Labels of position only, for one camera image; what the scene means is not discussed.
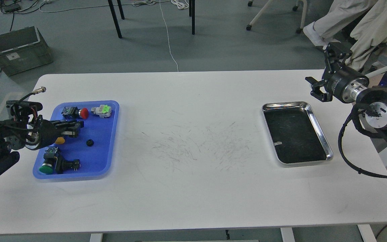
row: green storage crate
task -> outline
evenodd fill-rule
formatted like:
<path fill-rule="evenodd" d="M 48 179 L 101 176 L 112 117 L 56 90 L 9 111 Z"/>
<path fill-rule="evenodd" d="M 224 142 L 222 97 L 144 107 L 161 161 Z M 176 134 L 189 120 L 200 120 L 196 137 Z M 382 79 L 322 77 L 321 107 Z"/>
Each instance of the green storage crate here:
<path fill-rule="evenodd" d="M 36 27 L 0 34 L 0 68 L 8 76 L 52 61 L 52 52 Z"/>

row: white sticker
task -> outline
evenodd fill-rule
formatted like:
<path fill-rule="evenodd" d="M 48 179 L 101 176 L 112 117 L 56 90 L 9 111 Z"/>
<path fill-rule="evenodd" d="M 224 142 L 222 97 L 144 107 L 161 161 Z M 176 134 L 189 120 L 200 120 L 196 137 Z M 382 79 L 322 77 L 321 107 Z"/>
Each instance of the white sticker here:
<path fill-rule="evenodd" d="M 17 54 L 16 52 L 6 55 L 6 57 L 8 58 L 8 60 L 14 60 L 14 59 L 20 58 L 19 54 Z"/>

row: gray floor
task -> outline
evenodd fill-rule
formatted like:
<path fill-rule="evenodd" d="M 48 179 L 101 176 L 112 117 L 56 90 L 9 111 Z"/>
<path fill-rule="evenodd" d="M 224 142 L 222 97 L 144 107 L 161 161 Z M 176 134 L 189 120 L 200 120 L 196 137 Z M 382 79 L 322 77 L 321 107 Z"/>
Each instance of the gray floor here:
<path fill-rule="evenodd" d="M 21 5 L 25 7 L 31 3 L 23 0 Z M 264 3 L 264 0 L 256 0 L 252 7 L 248 7 L 247 0 L 197 1 L 197 32 L 194 36 L 190 34 L 188 11 L 180 11 L 170 3 L 163 3 L 171 50 L 180 71 L 323 69 L 323 54 L 303 34 L 295 33 L 301 19 L 301 11 L 292 12 L 295 0 L 276 1 L 252 31 L 246 31 L 246 25 Z M 310 0 L 309 3 L 306 23 L 326 14 L 332 0 Z M 54 0 L 43 10 L 105 4 L 105 0 Z M 166 28 L 159 5 L 138 8 L 125 6 L 124 11 L 126 20 L 119 20 L 124 36 L 122 40 L 117 38 L 108 7 L 15 15 L 13 29 L 37 26 L 53 51 L 54 62 L 10 77 L 3 73 L 0 76 L 0 106 L 7 98 L 30 92 L 38 78 L 45 74 L 176 71 L 168 52 Z M 8 32 L 11 20 L 12 15 L 0 13 L 0 34 Z M 0 120 L 6 118 L 5 110 L 0 110 Z M 381 226 L 372 225 L 375 232 Z M 282 240 L 279 231 L 230 230 L 230 237 L 232 240 L 277 242 Z M 356 226 L 295 228 L 294 234 L 297 242 L 361 241 Z M 187 230 L 111 233 L 104 235 L 103 241 L 225 239 L 223 230 Z M 88 240 L 89 234 L 0 236 L 0 241 Z M 387 229 L 379 241 L 387 241 Z"/>

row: blue tray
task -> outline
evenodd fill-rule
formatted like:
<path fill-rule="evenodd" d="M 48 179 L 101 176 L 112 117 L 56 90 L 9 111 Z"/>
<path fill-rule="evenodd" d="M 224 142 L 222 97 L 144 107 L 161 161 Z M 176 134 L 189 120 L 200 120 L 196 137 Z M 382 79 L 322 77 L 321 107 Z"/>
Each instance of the blue tray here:
<path fill-rule="evenodd" d="M 100 118 L 90 112 L 92 107 L 99 107 L 101 104 L 107 104 L 112 107 L 112 116 L 109 118 Z M 92 101 L 61 103 L 54 110 L 51 120 L 62 120 L 61 114 L 64 107 L 87 108 L 89 117 L 84 121 L 84 128 L 81 129 L 77 138 L 65 137 L 66 142 L 57 145 L 61 150 L 61 155 L 69 161 L 80 160 L 78 170 L 65 170 L 63 174 L 53 173 L 46 175 L 38 171 L 43 164 L 43 155 L 47 147 L 39 150 L 35 160 L 32 173 L 37 179 L 60 179 L 77 177 L 94 177 L 106 173 L 112 164 L 112 153 L 114 144 L 114 135 L 116 133 L 117 117 L 119 114 L 119 104 L 116 101 Z M 88 147 L 86 141 L 92 139 L 94 145 Z"/>

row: black rubber cap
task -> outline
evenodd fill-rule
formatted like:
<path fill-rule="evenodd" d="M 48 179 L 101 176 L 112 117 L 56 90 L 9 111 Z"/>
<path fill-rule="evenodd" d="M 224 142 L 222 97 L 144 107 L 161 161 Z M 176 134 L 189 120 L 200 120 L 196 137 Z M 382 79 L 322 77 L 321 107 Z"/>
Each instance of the black rubber cap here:
<path fill-rule="evenodd" d="M 86 141 L 86 145 L 87 145 L 88 147 L 91 147 L 93 144 L 94 144 L 94 141 L 91 140 L 91 139 L 88 139 L 88 140 Z"/>

